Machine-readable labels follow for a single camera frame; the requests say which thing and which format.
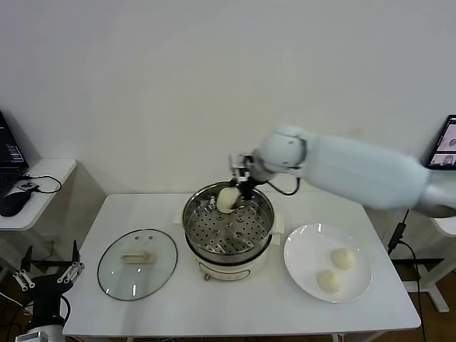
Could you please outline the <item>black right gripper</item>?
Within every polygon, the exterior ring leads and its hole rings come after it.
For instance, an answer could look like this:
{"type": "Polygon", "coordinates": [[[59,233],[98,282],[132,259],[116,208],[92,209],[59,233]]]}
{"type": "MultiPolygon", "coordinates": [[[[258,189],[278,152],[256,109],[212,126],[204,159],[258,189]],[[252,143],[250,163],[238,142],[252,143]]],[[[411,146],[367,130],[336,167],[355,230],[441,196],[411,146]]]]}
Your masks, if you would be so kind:
{"type": "Polygon", "coordinates": [[[229,186],[236,187],[239,185],[242,198],[244,200],[250,200],[256,187],[255,180],[252,177],[253,156],[247,153],[231,154],[228,157],[228,163],[232,173],[229,186]]]}

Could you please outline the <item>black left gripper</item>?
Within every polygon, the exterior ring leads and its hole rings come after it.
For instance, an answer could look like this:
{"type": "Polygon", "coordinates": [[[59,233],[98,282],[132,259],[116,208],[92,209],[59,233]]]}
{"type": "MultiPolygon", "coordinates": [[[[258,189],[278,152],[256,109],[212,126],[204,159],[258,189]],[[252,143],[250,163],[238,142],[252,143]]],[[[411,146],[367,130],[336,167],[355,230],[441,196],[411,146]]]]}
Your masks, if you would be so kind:
{"type": "Polygon", "coordinates": [[[33,248],[29,247],[21,260],[21,265],[13,273],[13,277],[22,291],[28,291],[28,297],[33,302],[34,316],[59,316],[61,297],[71,289],[71,283],[85,269],[77,241],[73,241],[72,258],[68,268],[59,276],[39,276],[33,280],[28,276],[31,270],[33,248]]]}

